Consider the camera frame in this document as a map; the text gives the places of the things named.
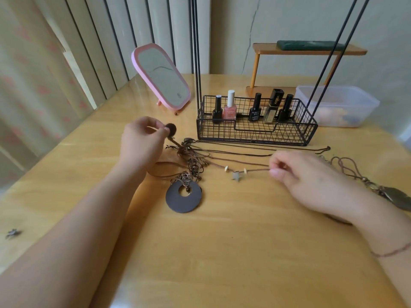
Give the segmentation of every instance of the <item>makeup mirror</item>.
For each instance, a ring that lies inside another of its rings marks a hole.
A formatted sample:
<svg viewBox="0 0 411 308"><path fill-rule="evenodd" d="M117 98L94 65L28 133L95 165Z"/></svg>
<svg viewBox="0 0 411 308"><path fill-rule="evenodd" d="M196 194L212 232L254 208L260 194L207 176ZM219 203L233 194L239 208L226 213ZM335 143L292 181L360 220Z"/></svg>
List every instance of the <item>makeup mirror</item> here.
<svg viewBox="0 0 411 308"><path fill-rule="evenodd" d="M176 111L190 100L187 82L167 53L157 44L137 47L131 54L137 72L167 108Z"/></svg>

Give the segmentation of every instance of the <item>hand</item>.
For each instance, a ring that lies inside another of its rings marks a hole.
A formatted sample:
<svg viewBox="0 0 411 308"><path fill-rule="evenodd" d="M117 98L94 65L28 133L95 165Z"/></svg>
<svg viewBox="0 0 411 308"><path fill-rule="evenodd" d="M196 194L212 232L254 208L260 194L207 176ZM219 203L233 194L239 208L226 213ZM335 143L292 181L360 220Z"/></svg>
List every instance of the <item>hand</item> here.
<svg viewBox="0 0 411 308"><path fill-rule="evenodd" d="M121 136L119 164L130 170L146 172L161 156L169 133L164 124L151 117L141 117L127 124Z"/></svg>
<svg viewBox="0 0 411 308"><path fill-rule="evenodd" d="M309 209L351 222L362 214L362 205L376 197L323 159L301 151L275 152L270 159L270 175Z"/></svg>

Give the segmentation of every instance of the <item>nail polish bottle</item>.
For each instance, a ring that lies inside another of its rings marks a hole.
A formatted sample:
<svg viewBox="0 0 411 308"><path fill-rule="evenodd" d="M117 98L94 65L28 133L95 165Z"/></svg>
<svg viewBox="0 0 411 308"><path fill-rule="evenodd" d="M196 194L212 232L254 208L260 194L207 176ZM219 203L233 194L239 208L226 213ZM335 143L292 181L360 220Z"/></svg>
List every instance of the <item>nail polish bottle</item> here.
<svg viewBox="0 0 411 308"><path fill-rule="evenodd" d="M213 110L213 123L219 124L223 118L223 109L221 108L221 95L215 97L215 108Z"/></svg>
<svg viewBox="0 0 411 308"><path fill-rule="evenodd" d="M261 114L260 102L261 102L261 93L256 93L254 97L253 107L250 109L250 112L248 114L248 120L250 122L255 122L260 119L260 114Z"/></svg>
<svg viewBox="0 0 411 308"><path fill-rule="evenodd" d="M291 116L291 102L293 101L293 94L287 94L287 97L285 98L284 101L284 107L280 110L278 113L278 119L277 122L285 122L290 119Z"/></svg>
<svg viewBox="0 0 411 308"><path fill-rule="evenodd" d="M224 106L223 119L235 120L237 106L234 105L234 90L230 89L227 97L227 105Z"/></svg>
<svg viewBox="0 0 411 308"><path fill-rule="evenodd" d="M284 91L282 89L273 89L270 100L268 101L268 106L265 108L263 123L274 123L275 115L277 114L278 107L280 106L283 97Z"/></svg>

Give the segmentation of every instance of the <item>fingernail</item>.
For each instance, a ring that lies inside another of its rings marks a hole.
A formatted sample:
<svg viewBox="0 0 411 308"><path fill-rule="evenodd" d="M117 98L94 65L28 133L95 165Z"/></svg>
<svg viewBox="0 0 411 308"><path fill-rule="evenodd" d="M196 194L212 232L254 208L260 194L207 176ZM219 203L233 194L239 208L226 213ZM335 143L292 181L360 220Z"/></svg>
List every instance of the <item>fingernail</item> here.
<svg viewBox="0 0 411 308"><path fill-rule="evenodd" d="M280 169L272 168L272 169L269 171L269 173L270 173L270 176L271 176L271 177L278 178L279 175L280 175Z"/></svg>

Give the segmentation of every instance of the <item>plastic container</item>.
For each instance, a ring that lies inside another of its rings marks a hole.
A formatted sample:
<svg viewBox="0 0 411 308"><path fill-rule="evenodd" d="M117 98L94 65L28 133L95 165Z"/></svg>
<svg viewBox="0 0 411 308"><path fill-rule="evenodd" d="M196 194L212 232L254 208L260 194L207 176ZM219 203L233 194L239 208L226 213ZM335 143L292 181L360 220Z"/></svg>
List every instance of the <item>plastic container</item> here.
<svg viewBox="0 0 411 308"><path fill-rule="evenodd" d="M305 105L311 97L314 86L298 86L295 98ZM319 86L311 100L309 112L314 111L324 90ZM379 106L380 102L367 92L355 86L329 86L314 118L319 126L358 127Z"/></svg>

